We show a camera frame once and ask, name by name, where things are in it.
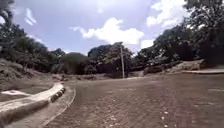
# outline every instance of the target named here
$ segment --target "dirt embankment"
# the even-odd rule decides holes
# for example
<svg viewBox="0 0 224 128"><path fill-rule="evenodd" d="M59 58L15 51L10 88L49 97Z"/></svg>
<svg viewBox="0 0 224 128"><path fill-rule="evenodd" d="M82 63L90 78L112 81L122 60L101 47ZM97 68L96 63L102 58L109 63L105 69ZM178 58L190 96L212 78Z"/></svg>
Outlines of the dirt embankment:
<svg viewBox="0 0 224 128"><path fill-rule="evenodd" d="M24 69L20 64L0 59L0 92L22 90L32 94L49 88L50 81L48 74Z"/></svg>
<svg viewBox="0 0 224 128"><path fill-rule="evenodd" d="M192 70L201 70L206 68L206 63L204 60L196 60L196 61L184 61L171 69L168 69L169 73L177 73L182 71L192 71Z"/></svg>

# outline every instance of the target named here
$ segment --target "vegetation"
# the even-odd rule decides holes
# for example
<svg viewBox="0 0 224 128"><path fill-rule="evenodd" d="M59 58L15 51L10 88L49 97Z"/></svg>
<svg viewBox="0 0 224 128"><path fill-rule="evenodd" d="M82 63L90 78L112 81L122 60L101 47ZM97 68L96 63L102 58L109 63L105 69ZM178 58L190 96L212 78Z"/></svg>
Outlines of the vegetation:
<svg viewBox="0 0 224 128"><path fill-rule="evenodd" d="M13 0L1 0L0 58L20 63L41 72L66 74L115 73L121 75L121 48L125 71L141 70L149 64L206 59L224 55L224 6L222 0L186 0L184 6L190 17L158 36L154 45L142 49L137 56L122 43L101 45L91 49L88 56L66 54L61 49L49 51L40 42L27 36L19 25L12 24L10 5Z"/></svg>

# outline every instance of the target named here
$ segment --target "palm tree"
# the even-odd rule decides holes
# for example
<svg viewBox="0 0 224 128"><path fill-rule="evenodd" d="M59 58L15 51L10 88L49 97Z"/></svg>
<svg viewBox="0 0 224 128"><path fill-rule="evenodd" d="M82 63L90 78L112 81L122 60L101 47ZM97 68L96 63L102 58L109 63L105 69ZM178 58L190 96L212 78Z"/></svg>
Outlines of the palm tree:
<svg viewBox="0 0 224 128"><path fill-rule="evenodd" d="M12 11L10 5L14 3L14 0L0 0L0 17L5 20L7 25L11 24L12 21Z"/></svg>

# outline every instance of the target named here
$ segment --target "curb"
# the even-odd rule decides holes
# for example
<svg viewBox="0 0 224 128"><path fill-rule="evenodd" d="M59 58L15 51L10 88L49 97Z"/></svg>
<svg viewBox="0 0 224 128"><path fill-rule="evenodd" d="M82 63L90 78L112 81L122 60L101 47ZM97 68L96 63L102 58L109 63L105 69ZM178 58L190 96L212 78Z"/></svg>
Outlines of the curb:
<svg viewBox="0 0 224 128"><path fill-rule="evenodd" d="M76 90L74 89L74 93L73 93L73 97L72 97L72 100L69 102L69 104L62 110L60 111L59 113L57 113L54 117L50 118L49 120L45 121L40 127L38 128L43 128L45 126L47 126L51 121L53 121L55 118L57 118L58 116L60 116L62 113L64 113L69 106L71 106L72 102L75 100L75 97L76 97Z"/></svg>
<svg viewBox="0 0 224 128"><path fill-rule="evenodd" d="M64 92L64 86L61 83L55 83L47 91L26 98L0 103L0 120L4 123L3 125L10 124L48 106L50 102L56 101Z"/></svg>
<svg viewBox="0 0 224 128"><path fill-rule="evenodd" d="M219 75L224 74L224 71L183 71L182 73L199 75Z"/></svg>

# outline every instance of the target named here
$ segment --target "white curb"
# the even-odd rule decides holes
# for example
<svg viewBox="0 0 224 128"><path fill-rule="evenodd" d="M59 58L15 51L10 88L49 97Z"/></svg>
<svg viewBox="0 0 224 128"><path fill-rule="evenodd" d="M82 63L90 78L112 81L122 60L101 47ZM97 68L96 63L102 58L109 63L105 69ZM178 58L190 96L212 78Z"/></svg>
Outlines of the white curb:
<svg viewBox="0 0 224 128"><path fill-rule="evenodd" d="M224 69L207 69L207 70L198 70L198 71L183 71L183 73L191 74L224 74Z"/></svg>
<svg viewBox="0 0 224 128"><path fill-rule="evenodd" d="M35 110L43 108L49 104L52 99L55 101L65 92L65 88L61 83L55 83L54 86L44 92L22 98L0 103L0 120L4 124L22 118Z"/></svg>

